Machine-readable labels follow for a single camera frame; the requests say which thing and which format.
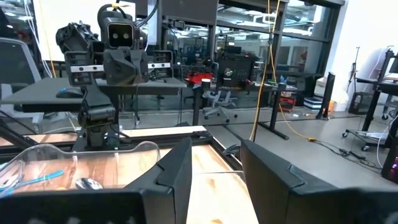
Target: computer mouse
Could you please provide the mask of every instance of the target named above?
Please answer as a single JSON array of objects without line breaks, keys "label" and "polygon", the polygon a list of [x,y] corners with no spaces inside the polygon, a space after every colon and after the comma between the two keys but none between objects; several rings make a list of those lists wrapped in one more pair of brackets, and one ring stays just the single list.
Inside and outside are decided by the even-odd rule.
[{"label": "computer mouse", "polygon": [[80,88],[64,88],[57,93],[57,98],[83,98]]},{"label": "computer mouse", "polygon": [[90,178],[80,178],[76,180],[76,188],[79,190],[93,189],[98,190],[102,189],[102,185],[97,181]]}]

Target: white wall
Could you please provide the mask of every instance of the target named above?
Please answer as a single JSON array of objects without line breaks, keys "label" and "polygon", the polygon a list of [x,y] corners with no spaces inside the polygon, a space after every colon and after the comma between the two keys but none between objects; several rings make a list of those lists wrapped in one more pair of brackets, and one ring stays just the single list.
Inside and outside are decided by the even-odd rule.
[{"label": "white wall", "polygon": [[[109,4],[108,0],[79,1],[79,0],[33,0],[37,33],[39,35],[39,49],[43,60],[64,61],[65,58],[55,41],[55,34],[59,28],[70,22],[82,21],[91,26],[91,31],[101,34],[97,22],[97,12],[101,6]],[[125,13],[136,17],[136,5],[121,1]]]},{"label": "white wall", "polygon": [[[335,73],[335,90],[346,90],[356,47],[360,47],[357,77],[367,78],[370,74],[377,76],[377,71],[373,72],[373,68],[381,67],[386,47],[398,46],[397,7],[396,0],[346,0],[339,15],[325,72],[325,76],[329,71]],[[376,65],[380,53],[381,59]],[[364,85],[357,87],[363,90]],[[352,94],[353,84],[348,96],[352,97]]]}]

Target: black office chair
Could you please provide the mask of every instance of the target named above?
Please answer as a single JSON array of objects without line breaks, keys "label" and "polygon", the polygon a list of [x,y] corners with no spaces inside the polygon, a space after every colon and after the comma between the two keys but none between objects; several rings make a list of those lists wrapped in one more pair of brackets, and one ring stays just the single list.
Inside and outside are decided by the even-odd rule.
[{"label": "black office chair", "polygon": [[[15,39],[0,38],[0,92],[4,99],[41,80],[28,46]],[[23,113],[20,105],[0,105],[13,118],[32,118],[39,131],[44,113]]]}]

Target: office chair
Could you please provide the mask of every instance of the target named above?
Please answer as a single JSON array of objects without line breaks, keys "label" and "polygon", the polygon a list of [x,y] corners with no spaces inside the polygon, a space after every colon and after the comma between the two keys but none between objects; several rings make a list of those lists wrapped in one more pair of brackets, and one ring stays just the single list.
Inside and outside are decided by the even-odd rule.
[{"label": "office chair", "polygon": [[209,115],[217,113],[217,116],[223,114],[226,117],[225,122],[229,123],[228,114],[231,113],[230,109],[227,109],[227,106],[236,106],[231,101],[231,91],[228,91],[225,99],[220,100],[222,91],[219,90],[215,95],[213,95],[212,91],[205,91],[202,95],[203,98],[211,100],[211,107],[204,108],[203,113],[205,114],[205,119],[209,119]]},{"label": "office chair", "polygon": [[[1,98],[5,98],[42,79],[26,43],[15,39],[0,38],[0,49],[2,52],[0,54]],[[32,118],[38,132],[41,132],[40,123],[43,120],[44,113],[23,113],[20,108],[20,105],[0,106],[0,110],[13,118]]]}]

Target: wooden table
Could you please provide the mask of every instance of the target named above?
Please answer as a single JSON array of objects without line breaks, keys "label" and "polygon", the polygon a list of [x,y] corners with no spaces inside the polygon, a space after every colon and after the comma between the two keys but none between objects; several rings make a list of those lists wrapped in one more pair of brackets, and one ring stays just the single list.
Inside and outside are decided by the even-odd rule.
[{"label": "wooden table", "polygon": [[[205,131],[205,128],[194,126],[140,129],[128,130],[124,133],[129,136],[149,136],[193,131]],[[47,134],[30,137],[41,143],[76,139],[75,134]],[[10,145],[10,143],[0,139],[0,145]],[[169,151],[170,149],[162,149],[160,155],[164,156]],[[121,188],[149,170],[156,163],[156,158],[157,151],[148,151],[30,162],[24,169],[24,180],[42,177],[57,170],[63,170],[64,174],[46,182],[21,187],[16,192],[56,190],[59,187],[75,189],[75,181],[82,177],[92,178],[106,188]],[[3,176],[14,174],[16,169],[9,169],[9,175]],[[187,223],[258,223],[246,184],[239,177],[242,173],[233,171],[211,146],[192,147],[192,169],[193,179]],[[5,180],[6,178],[0,178],[0,184]]]}]

